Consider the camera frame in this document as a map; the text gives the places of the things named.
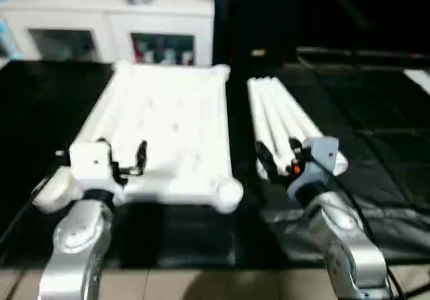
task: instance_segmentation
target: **black table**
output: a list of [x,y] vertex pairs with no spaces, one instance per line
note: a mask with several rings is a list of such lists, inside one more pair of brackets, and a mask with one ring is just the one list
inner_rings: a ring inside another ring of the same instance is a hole
[[[430,96],[401,72],[273,71],[317,126],[340,139],[341,180],[359,199],[390,264],[430,262]],[[8,165],[0,228],[67,147],[112,75],[106,64],[12,62],[0,71],[1,129]],[[227,86],[232,169],[245,189],[232,215],[204,206],[133,204],[116,210],[105,265],[120,268],[320,266],[301,210],[255,175],[253,129],[243,80]],[[28,211],[3,266],[43,267],[67,209]]]

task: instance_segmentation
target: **floor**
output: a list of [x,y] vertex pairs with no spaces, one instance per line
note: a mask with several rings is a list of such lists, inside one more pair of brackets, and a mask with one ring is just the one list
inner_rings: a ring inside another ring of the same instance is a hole
[[[429,280],[430,266],[393,269],[404,290]],[[0,271],[0,299],[37,299],[41,272]],[[430,294],[413,298],[429,299]],[[206,272],[198,270],[105,271],[100,300],[334,300],[323,270]]]

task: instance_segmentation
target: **orange component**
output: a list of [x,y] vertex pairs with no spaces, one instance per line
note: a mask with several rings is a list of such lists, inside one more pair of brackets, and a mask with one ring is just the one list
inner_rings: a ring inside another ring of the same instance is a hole
[[300,174],[302,172],[302,169],[300,169],[300,166],[296,165],[293,167],[294,174]]

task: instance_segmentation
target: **glass cabinet door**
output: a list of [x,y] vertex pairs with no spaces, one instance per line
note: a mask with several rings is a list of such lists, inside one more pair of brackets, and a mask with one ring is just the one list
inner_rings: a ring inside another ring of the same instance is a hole
[[89,30],[30,29],[29,33],[44,60],[100,60]]
[[128,62],[210,66],[213,17],[111,14],[118,56]]
[[19,10],[2,14],[24,59],[116,60],[111,27],[103,13]]
[[131,33],[136,62],[194,65],[194,37]]

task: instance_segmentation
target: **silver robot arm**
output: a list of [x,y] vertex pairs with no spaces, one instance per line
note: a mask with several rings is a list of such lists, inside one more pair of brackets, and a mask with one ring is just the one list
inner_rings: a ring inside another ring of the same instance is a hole
[[308,229],[323,253],[339,299],[389,299],[384,256],[366,236],[354,210],[332,191],[308,207]]
[[98,299],[100,264],[111,240],[112,213],[102,201],[76,202],[57,225],[38,300]]
[[389,299],[381,250],[366,236],[356,211],[327,187],[327,171],[335,169],[338,145],[338,139],[331,137],[308,138],[303,145],[290,140],[296,157],[286,169],[287,177],[277,174],[264,144],[258,142],[256,148],[269,180],[285,185],[291,199],[303,207],[310,239],[324,256],[338,299]]
[[83,190],[69,214],[57,225],[54,250],[39,284],[38,300],[97,300],[101,261],[111,241],[112,209],[126,183],[122,175],[141,175],[146,142],[136,166],[119,169],[107,142],[70,149],[73,180]]

